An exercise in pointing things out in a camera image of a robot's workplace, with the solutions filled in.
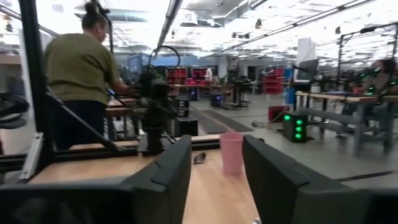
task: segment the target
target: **metal frame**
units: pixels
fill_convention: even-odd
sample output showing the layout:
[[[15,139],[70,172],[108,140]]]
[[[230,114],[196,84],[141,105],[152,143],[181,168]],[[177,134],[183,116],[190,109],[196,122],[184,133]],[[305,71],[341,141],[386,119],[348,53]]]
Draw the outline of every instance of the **metal frame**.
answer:
[[[373,26],[373,27],[367,27],[367,28],[363,28],[359,31],[356,32],[352,32],[349,34],[343,34],[340,36],[340,41],[339,41],[339,50],[338,50],[338,64],[337,64],[337,79],[336,79],[336,83],[337,85],[339,84],[340,81],[340,76],[341,76],[341,56],[343,55],[343,47],[344,47],[344,41],[345,41],[345,37],[346,36],[352,36],[355,34],[365,34],[367,32],[374,32],[374,30],[378,29],[378,28],[384,28],[384,27],[388,27],[388,26],[395,26],[396,27],[396,33],[394,36],[394,44],[392,46],[392,58],[395,58],[395,54],[397,52],[397,38],[398,38],[398,22],[393,22],[391,24],[385,24],[385,25],[380,25],[380,26]]]
[[[108,149],[84,149],[70,151],[55,151],[50,129],[51,120],[48,119],[49,109],[45,105],[51,104],[47,97],[45,69],[42,56],[42,45],[37,20],[35,0],[19,1],[21,22],[24,31],[27,65],[29,68],[30,85],[32,89],[33,109],[35,113],[36,131],[42,133],[37,142],[34,141],[32,150],[28,154],[13,154],[0,156],[0,173],[24,169],[21,182],[27,182],[36,174],[53,162],[78,161],[88,159],[105,159],[111,157],[136,156],[137,147],[130,150],[113,152]],[[193,150],[217,149],[219,139],[193,141]]]

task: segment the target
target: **robotic workstation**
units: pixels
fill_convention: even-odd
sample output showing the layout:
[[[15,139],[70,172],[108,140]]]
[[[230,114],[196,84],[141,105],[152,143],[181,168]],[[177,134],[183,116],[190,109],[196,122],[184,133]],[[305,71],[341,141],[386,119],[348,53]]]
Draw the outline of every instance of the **robotic workstation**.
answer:
[[[98,5],[98,7],[99,12],[104,16],[109,12],[102,9],[100,5]],[[105,139],[100,133],[96,133],[98,136],[98,144],[73,146],[67,151],[56,151],[53,148],[50,125],[52,121],[49,120],[49,106],[62,107],[82,123],[82,128],[86,128],[87,131],[92,131],[94,133],[95,130],[51,94],[51,90],[48,88],[45,81],[44,66],[42,63],[42,47],[35,4],[32,1],[20,1],[20,8],[37,136],[28,154],[1,156],[0,173],[22,170],[19,182],[26,183],[47,166],[55,162],[138,155],[137,149],[140,144],[139,141],[111,142]],[[133,87],[139,92],[136,100],[138,100],[139,104],[142,106],[139,110],[142,114],[141,121],[144,131],[147,133],[147,138],[150,139],[150,141],[148,141],[149,144],[145,146],[147,154],[160,153],[164,149],[162,145],[163,138],[169,138],[171,144],[175,141],[173,137],[163,134],[166,120],[173,119],[177,115],[172,100],[167,96],[169,86],[166,82],[162,82],[162,80],[156,80],[154,76],[155,75],[151,72],[143,73],[136,86]],[[11,106],[16,105],[15,100],[2,99],[2,102]],[[123,110],[120,108],[117,109],[119,112],[123,111],[123,113],[137,114],[137,111],[131,110],[128,106]],[[16,112],[11,111],[1,116],[4,117],[14,113]],[[193,138],[192,141],[193,150],[219,149],[220,145],[218,135],[198,136]]]

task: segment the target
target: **person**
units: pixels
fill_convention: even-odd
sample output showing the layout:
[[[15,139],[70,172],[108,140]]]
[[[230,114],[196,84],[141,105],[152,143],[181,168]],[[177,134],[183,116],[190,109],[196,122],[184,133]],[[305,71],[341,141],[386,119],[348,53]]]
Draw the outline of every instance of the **person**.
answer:
[[[121,95],[132,95],[132,91],[120,81],[118,64],[102,45],[108,29],[107,20],[96,12],[92,3],[85,4],[85,9],[82,34],[64,34],[48,44],[44,53],[46,76],[52,93],[103,134],[108,104],[106,89],[110,87]],[[52,112],[53,137],[58,150],[99,142],[97,135],[59,106],[54,106]]]
[[[396,62],[393,59],[383,59],[378,60],[372,65],[372,68],[379,70],[379,73],[374,78],[367,78],[364,80],[363,84],[359,87],[355,87],[353,84],[350,84],[350,87],[353,88],[353,92],[355,93],[366,93],[368,88],[374,87],[374,94],[380,94],[383,90],[386,89],[386,86],[389,84],[389,76],[390,74],[394,74],[396,71]],[[394,85],[388,89],[389,93],[396,94],[398,93],[398,86]],[[385,131],[388,127],[388,122],[390,122],[387,117],[387,106],[388,103],[382,103],[380,105],[367,105],[365,107],[365,115],[372,115],[374,119],[379,123],[380,131]],[[341,114],[352,116],[356,111],[358,104],[356,103],[347,103],[343,107]]]

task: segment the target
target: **dark pants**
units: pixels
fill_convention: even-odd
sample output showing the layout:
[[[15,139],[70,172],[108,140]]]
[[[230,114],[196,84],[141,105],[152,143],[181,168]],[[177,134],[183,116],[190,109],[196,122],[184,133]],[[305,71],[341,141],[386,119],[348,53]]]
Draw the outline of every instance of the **dark pants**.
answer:
[[[65,106],[72,110],[93,129],[104,134],[106,105],[97,101],[65,101]],[[67,150],[76,144],[98,143],[98,136],[87,130],[73,116],[57,107],[53,110],[53,135],[58,150]]]

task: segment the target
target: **olive green shirt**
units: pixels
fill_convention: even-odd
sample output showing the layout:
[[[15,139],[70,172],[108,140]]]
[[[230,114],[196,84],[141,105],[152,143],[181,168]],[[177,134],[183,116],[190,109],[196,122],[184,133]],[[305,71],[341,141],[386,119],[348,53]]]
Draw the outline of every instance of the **olive green shirt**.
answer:
[[[108,103],[106,89],[119,82],[112,53],[86,34],[61,35],[45,50],[47,80],[62,101],[91,100]]]

